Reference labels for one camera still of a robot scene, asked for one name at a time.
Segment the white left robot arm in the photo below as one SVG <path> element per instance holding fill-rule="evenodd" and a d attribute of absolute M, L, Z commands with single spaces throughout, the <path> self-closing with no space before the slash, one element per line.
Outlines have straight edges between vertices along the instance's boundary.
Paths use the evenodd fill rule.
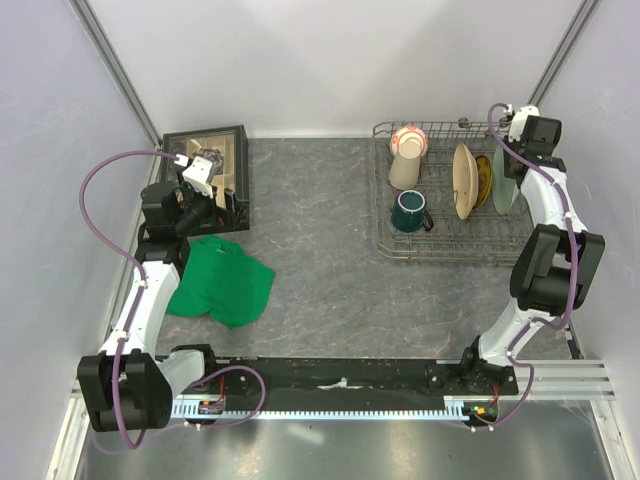
<path fill-rule="evenodd" d="M 77 379 L 97 432 L 164 428 L 176 396 L 208 393 L 219 366 L 208 344 L 180 345 L 155 355 L 160 327 L 199 227 L 224 217 L 214 196 L 182 182 L 160 182 L 141 192 L 144 221 L 132 257 L 134 278 L 120 317 L 98 353 L 81 358 Z"/>

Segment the cream bird plate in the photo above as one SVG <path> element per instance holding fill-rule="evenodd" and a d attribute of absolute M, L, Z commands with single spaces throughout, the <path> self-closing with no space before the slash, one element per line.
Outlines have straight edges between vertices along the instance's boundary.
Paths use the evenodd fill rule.
<path fill-rule="evenodd" d="M 479 179 L 475 157 L 464 143 L 460 143 L 454 153 L 452 185 L 456 213 L 461 220 L 466 220 L 477 200 Z"/>

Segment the mint green flower plate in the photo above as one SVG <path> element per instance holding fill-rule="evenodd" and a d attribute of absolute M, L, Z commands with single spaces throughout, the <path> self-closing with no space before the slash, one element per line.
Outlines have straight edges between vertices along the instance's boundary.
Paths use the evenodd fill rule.
<path fill-rule="evenodd" d="M 514 179 L 505 175 L 504 150 L 497 146 L 492 159 L 492 199 L 496 212 L 506 215 L 518 196 L 517 185 Z"/>

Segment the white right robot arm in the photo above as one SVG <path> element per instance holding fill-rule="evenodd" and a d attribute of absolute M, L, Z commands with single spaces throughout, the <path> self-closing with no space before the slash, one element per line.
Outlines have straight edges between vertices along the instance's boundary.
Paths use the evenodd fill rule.
<path fill-rule="evenodd" d="M 510 301 L 495 324 L 466 348 L 458 381 L 483 392 L 512 373 L 520 350 L 542 328 L 564 328 L 584 303 L 605 249 L 577 215 L 564 162 L 554 156 L 562 123 L 534 106 L 509 109 L 508 134 L 499 139 L 503 175 L 524 196 L 534 230 L 510 277 Z"/>

